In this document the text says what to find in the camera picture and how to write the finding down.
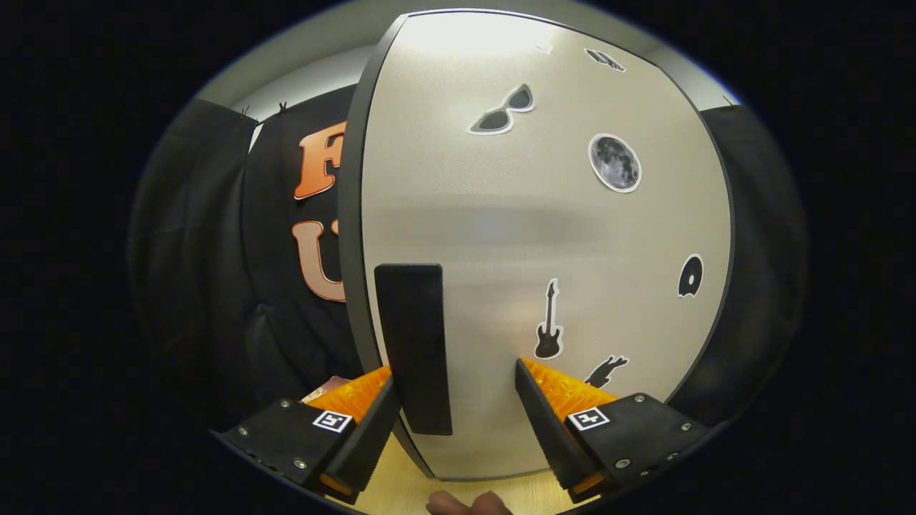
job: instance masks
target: sticker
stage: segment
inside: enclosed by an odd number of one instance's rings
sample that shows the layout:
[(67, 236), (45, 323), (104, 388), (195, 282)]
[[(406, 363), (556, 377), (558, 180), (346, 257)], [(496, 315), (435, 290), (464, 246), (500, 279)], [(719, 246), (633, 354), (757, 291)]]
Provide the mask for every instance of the sticker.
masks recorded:
[(512, 113), (527, 113), (531, 109), (534, 109), (534, 96), (527, 84), (521, 84), (506, 96), (502, 105), (478, 118), (467, 132), (476, 136), (505, 134), (515, 124)]
[(534, 348), (537, 359), (553, 359), (563, 352), (563, 328), (554, 323), (557, 314), (556, 297), (560, 293), (556, 278), (547, 283), (547, 315), (544, 322), (538, 324), (538, 346)]
[(340, 433), (346, 427), (346, 424), (350, 423), (353, 419), (350, 415), (344, 415), (343, 413), (337, 413), (335, 411), (325, 411), (315, 419), (315, 422), (312, 422), (312, 425), (317, 425), (322, 429), (328, 431), (333, 431), (335, 433)]
[(610, 67), (611, 70), (617, 70), (620, 72), (627, 71), (627, 69), (621, 66), (619, 62), (615, 61), (611, 56), (605, 54), (601, 50), (585, 49), (585, 53), (594, 59), (594, 61), (598, 64), (606, 64), (608, 67)]
[(588, 142), (588, 160), (598, 179), (615, 192), (630, 193), (642, 181), (636, 152), (612, 134), (597, 134)]
[(579, 431), (588, 431), (599, 425), (611, 422), (597, 408), (590, 408), (585, 411), (579, 411), (569, 416), (569, 419), (579, 428)]
[(692, 254), (684, 261), (681, 269), (681, 279), (678, 281), (678, 297), (696, 297), (703, 281), (703, 258), (699, 254)]
[(601, 388), (611, 381), (611, 372), (614, 372), (615, 369), (627, 363), (629, 363), (628, 358), (623, 356), (614, 357), (614, 355), (611, 355), (607, 361), (603, 361), (601, 365), (598, 365), (592, 370), (592, 374), (585, 380), (585, 383), (595, 388)]

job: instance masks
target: guitar sticker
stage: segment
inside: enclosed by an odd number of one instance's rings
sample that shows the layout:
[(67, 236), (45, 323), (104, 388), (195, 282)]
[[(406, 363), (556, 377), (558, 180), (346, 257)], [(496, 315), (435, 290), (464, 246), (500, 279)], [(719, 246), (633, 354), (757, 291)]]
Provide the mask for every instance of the guitar sticker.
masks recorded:
[(687, 257), (681, 268), (681, 279), (678, 280), (678, 297), (696, 297), (700, 290), (700, 281), (703, 280), (703, 258), (699, 254)]
[(592, 374), (585, 380), (585, 383), (595, 388), (601, 388), (611, 381), (611, 372), (627, 363), (629, 363), (629, 359), (623, 356), (614, 357), (614, 355), (611, 355), (607, 361), (603, 361), (601, 365), (592, 370)]
[(563, 352), (563, 328), (553, 322), (556, 319), (556, 296), (559, 293), (557, 280), (551, 279), (547, 283), (547, 293), (544, 294), (544, 297), (547, 298), (546, 320), (538, 324), (538, 346), (534, 348), (534, 356), (537, 359), (553, 359)]

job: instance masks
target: moon sticker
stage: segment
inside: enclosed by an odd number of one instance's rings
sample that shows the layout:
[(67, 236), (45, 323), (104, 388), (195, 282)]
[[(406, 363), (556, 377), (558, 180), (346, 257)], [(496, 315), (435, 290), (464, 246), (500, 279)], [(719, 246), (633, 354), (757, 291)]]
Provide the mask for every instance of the moon sticker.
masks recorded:
[(642, 167), (636, 152), (614, 135), (595, 135), (588, 143), (588, 160), (598, 179), (615, 192), (630, 193), (642, 181)]
[(681, 268), (681, 279), (678, 280), (678, 297), (696, 297), (703, 280), (703, 258), (699, 254), (692, 254), (684, 261)]

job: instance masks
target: black sticker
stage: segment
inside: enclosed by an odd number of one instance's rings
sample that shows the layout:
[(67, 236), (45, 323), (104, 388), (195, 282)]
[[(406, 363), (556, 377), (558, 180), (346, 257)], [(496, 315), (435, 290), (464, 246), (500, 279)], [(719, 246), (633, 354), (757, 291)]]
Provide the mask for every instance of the black sticker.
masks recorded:
[(606, 64), (611, 70), (616, 70), (616, 71), (621, 71), (621, 72), (627, 71), (627, 69), (621, 66), (619, 62), (615, 61), (613, 58), (611, 58), (611, 56), (605, 54), (601, 50), (585, 49), (585, 53), (588, 54), (589, 57), (594, 59), (594, 61), (597, 62), (598, 64)]
[(703, 280), (703, 259), (699, 254), (693, 254), (684, 262), (681, 270), (681, 280), (678, 281), (678, 297), (696, 296)]
[(601, 365), (592, 370), (592, 374), (585, 380), (586, 384), (590, 384), (595, 388), (601, 388), (606, 385), (611, 380), (611, 372), (614, 372), (615, 369), (622, 367), (629, 363), (629, 359), (623, 356), (614, 356), (611, 355), (607, 361), (603, 361)]
[(551, 279), (544, 294), (547, 298), (547, 314), (544, 322), (538, 324), (538, 346), (534, 348), (537, 359), (553, 359), (563, 352), (563, 328), (554, 323), (557, 314), (556, 297), (559, 293), (557, 280)]

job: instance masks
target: sunglasses sticker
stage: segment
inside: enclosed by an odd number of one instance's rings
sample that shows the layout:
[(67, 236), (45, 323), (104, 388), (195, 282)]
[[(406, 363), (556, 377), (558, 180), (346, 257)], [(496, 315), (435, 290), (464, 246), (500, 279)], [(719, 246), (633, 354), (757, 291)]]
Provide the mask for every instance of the sunglasses sticker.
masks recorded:
[(585, 49), (585, 53), (588, 54), (589, 57), (594, 59), (594, 61), (597, 62), (598, 64), (606, 64), (607, 66), (611, 68), (611, 70), (617, 70), (621, 72), (627, 71), (627, 69), (621, 66), (619, 62), (615, 61), (613, 58), (611, 58), (611, 56), (605, 54), (601, 50)]
[(595, 135), (588, 143), (588, 160), (598, 179), (615, 192), (630, 193), (642, 181), (636, 152), (614, 135)]
[(502, 105), (481, 115), (467, 132), (476, 136), (495, 136), (512, 130), (515, 124), (513, 113), (527, 113), (534, 109), (534, 96), (527, 84), (512, 90)]

